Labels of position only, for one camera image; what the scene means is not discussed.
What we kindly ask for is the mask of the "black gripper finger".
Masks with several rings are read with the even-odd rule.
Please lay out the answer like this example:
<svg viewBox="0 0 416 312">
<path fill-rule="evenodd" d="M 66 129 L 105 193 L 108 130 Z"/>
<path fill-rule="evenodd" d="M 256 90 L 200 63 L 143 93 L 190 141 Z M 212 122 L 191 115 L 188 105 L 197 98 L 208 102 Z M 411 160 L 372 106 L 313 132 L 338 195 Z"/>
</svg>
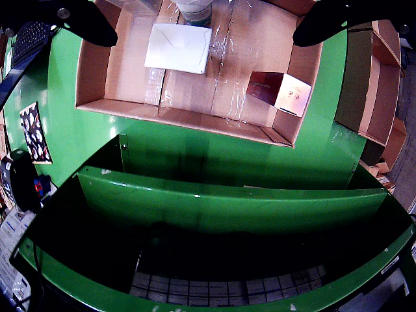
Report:
<svg viewBox="0 0 416 312">
<path fill-rule="evenodd" d="M 91 44 L 112 47 L 118 40 L 114 27 L 92 1 L 1 1 L 1 32 L 17 35 L 29 22 L 56 25 Z"/>
<path fill-rule="evenodd" d="M 415 47 L 415 1 L 317 1 L 292 39 L 297 46 L 313 46 L 347 28 L 384 19 Z"/>
</svg>

